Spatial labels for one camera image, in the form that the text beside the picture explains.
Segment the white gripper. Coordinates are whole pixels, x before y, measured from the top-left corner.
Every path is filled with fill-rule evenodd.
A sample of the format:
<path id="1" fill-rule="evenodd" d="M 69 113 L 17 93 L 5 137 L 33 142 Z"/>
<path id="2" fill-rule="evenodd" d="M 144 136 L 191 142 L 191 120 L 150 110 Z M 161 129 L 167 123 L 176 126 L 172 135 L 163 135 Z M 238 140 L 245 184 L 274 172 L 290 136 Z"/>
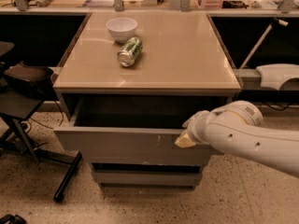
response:
<path id="1" fill-rule="evenodd" d="M 186 130 L 176 139 L 175 145 L 181 148 L 194 147 L 195 145 L 207 145 L 205 128 L 210 112 L 199 111 L 190 117 L 184 126 Z"/>

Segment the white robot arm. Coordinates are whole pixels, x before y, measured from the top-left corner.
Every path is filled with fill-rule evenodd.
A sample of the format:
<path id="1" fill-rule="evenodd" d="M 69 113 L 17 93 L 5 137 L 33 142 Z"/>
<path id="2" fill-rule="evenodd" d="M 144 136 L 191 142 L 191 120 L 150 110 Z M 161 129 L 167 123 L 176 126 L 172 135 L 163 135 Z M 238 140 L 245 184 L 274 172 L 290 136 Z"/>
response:
<path id="1" fill-rule="evenodd" d="M 299 176 L 299 132 L 263 128 L 252 103 L 236 101 L 199 111 L 184 122 L 178 147 L 210 145 L 218 151 Z"/>

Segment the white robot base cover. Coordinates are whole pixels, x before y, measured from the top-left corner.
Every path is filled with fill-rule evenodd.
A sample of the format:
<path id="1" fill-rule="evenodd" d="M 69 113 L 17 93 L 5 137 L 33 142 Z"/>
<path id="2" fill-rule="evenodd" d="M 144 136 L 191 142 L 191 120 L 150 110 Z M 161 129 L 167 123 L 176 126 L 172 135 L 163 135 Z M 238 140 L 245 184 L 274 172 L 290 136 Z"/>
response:
<path id="1" fill-rule="evenodd" d="M 299 78 L 299 65 L 273 63 L 256 67 L 261 76 L 260 86 L 278 91 L 286 82 Z"/>

